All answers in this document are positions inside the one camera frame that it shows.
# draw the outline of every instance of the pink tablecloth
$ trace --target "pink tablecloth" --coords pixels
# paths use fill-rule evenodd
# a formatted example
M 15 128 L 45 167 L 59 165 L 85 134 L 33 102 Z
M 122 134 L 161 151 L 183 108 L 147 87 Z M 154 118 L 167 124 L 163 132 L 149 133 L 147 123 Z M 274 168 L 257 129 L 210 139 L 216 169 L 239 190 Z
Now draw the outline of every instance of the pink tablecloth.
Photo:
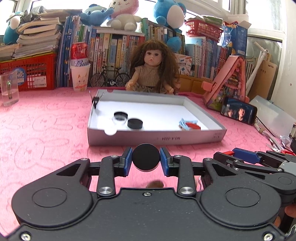
M 192 100 L 204 107 L 200 98 Z M 18 103 L 7 108 L 0 106 L 0 233 L 5 235 L 18 226 L 10 203 L 20 187 L 81 157 L 100 161 L 105 156 L 122 154 L 124 147 L 88 146 L 90 108 L 88 91 L 77 93 L 70 88 L 21 92 Z M 168 146 L 172 155 L 180 154 L 193 161 L 202 161 L 217 151 L 224 152 L 235 147 L 251 151 L 267 150 L 267 139 L 254 127 L 223 117 L 218 112 L 208 112 L 228 129 L 223 141 Z M 145 187 L 155 179 L 162 180 L 165 187 L 177 186 L 177 178 L 164 177 L 161 166 L 144 173 L 133 165 L 129 176 L 117 177 L 115 184 L 118 191 L 120 187 Z M 90 190 L 96 190 L 96 182 L 94 178 Z

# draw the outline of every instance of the white plush bunny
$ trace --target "white plush bunny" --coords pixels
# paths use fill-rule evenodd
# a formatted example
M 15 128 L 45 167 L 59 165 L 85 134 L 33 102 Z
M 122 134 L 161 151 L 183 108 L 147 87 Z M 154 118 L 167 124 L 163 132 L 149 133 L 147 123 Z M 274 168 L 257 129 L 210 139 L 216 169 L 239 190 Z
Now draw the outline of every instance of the white plush bunny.
M 139 0 L 113 0 L 109 7 L 114 8 L 114 13 L 107 26 L 125 31 L 136 31 L 137 23 L 142 21 L 142 18 L 134 16 L 139 9 Z

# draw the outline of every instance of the doll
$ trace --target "doll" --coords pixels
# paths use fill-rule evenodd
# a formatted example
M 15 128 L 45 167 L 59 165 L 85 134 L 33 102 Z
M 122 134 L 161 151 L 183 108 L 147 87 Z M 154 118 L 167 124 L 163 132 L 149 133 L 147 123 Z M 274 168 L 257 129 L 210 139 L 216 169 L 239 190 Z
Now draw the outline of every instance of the doll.
M 126 90 L 176 93 L 179 76 L 176 57 L 163 42 L 149 40 L 134 50 L 130 76 Z

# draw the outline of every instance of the black puck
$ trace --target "black puck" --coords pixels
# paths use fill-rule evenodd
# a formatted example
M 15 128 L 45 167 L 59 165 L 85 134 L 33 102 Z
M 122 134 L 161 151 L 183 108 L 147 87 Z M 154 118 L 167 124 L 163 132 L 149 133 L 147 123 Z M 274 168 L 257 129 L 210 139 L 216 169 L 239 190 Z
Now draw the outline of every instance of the black puck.
M 131 118 L 128 120 L 128 127 L 131 129 L 142 129 L 143 121 L 137 118 Z
M 118 117 L 125 117 L 126 119 L 128 118 L 128 115 L 127 113 L 123 112 L 123 111 L 117 111 L 117 112 L 114 112 L 114 117 L 115 118 L 118 118 Z
M 150 172 L 160 162 L 159 150 L 151 144 L 141 144 L 132 153 L 131 159 L 135 167 L 142 172 Z

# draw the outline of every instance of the red plastic basket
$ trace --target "red plastic basket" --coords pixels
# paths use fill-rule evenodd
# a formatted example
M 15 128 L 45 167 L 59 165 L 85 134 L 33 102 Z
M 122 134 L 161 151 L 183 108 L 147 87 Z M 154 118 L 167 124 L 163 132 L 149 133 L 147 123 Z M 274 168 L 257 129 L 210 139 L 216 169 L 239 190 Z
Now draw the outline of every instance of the red plastic basket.
M 205 36 L 209 39 L 219 42 L 223 30 L 215 25 L 205 23 L 199 19 L 192 19 L 185 22 L 186 26 L 189 26 L 189 31 L 186 35 L 189 37 Z
M 49 53 L 0 63 L 0 74 L 18 68 L 25 72 L 21 72 L 24 82 L 19 82 L 19 91 L 53 90 L 56 65 L 57 54 Z

